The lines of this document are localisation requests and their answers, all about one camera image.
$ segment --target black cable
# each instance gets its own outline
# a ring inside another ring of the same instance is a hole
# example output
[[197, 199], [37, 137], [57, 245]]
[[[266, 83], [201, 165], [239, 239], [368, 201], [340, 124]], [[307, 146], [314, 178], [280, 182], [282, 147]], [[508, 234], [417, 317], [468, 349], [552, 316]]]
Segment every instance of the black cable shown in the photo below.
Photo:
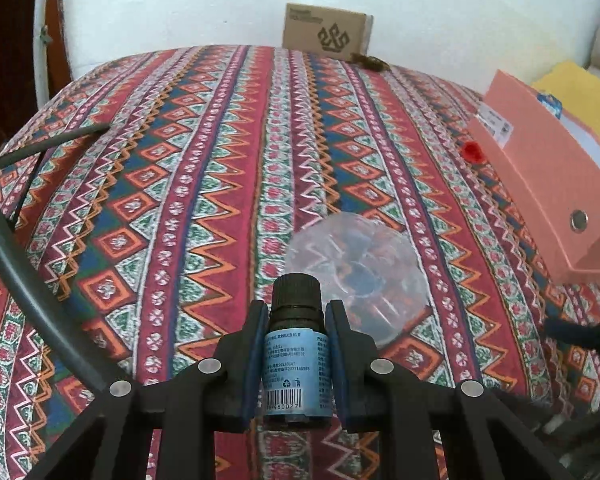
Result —
[[29, 173], [29, 178], [27, 179], [27, 183], [25, 184], [24, 189], [22, 190], [22, 194], [20, 195], [20, 199], [18, 200], [18, 205], [13, 211], [13, 216], [11, 217], [11, 220], [9, 220], [9, 226], [11, 227], [11, 231], [14, 231], [16, 229], [16, 224], [18, 223], [18, 218], [20, 217], [20, 211], [22, 210], [24, 201], [27, 198], [29, 188], [31, 187], [31, 184], [33, 184], [33, 179], [35, 179], [36, 175], [38, 174], [40, 164], [42, 164], [42, 161], [45, 158], [45, 153], [46, 150], [38, 154], [38, 159], [36, 160], [36, 163], [33, 166], [33, 170], [31, 170], [31, 173]]
[[131, 380], [69, 318], [14, 240], [1, 211], [0, 278], [45, 343], [88, 389], [99, 392], [117, 380]]
[[9, 152], [0, 156], [0, 170], [10, 166], [11, 164], [15, 164], [23, 158], [35, 155], [38, 152], [44, 152], [49, 148], [54, 148], [60, 144], [68, 142], [69, 140], [78, 139], [79, 137], [83, 137], [85, 135], [103, 133], [108, 130], [110, 126], [110, 123], [92, 124], [91, 126], [85, 126], [84, 128], [78, 128], [77, 130], [63, 132], [56, 136], [49, 137], [48, 139], [40, 140], [39, 142], [32, 142], [31, 144], [27, 144], [26, 146], [14, 150], [13, 152]]

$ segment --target white wall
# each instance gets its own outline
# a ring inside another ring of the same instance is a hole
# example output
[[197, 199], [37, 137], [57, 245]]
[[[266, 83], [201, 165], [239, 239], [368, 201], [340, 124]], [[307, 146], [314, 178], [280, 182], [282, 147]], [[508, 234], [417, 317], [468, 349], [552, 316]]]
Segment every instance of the white wall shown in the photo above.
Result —
[[74, 76], [109, 59], [194, 44], [279, 46], [286, 2], [374, 15], [370, 54], [479, 91], [497, 68], [532, 81], [585, 63], [600, 0], [64, 0]]

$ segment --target small glass bottle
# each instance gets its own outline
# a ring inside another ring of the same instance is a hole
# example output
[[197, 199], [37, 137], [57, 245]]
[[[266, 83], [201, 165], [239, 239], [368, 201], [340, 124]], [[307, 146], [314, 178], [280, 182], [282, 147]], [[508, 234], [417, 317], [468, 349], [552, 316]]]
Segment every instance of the small glass bottle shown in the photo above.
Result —
[[329, 341], [320, 282], [294, 272], [273, 284], [262, 371], [265, 427], [309, 430], [331, 423]]

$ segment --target barcode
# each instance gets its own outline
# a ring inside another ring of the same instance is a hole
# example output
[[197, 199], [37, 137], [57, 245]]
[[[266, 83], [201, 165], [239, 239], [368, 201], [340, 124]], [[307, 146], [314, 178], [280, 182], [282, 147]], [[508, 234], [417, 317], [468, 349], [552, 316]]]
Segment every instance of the barcode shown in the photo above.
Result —
[[267, 392], [268, 410], [295, 410], [302, 408], [302, 388], [285, 388]]

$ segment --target label sticker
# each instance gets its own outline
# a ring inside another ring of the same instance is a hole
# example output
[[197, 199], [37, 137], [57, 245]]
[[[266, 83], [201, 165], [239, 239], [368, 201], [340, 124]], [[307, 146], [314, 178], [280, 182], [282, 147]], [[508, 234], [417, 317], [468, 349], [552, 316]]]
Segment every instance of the label sticker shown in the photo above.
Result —
[[540, 92], [538, 94], [538, 101], [540, 101], [542, 106], [549, 110], [556, 119], [562, 117], [562, 103], [556, 96]]
[[493, 136], [498, 146], [504, 148], [513, 133], [513, 124], [485, 103], [480, 104], [476, 116], [482, 126]]
[[268, 333], [262, 384], [266, 415], [331, 416], [327, 336], [310, 328]]

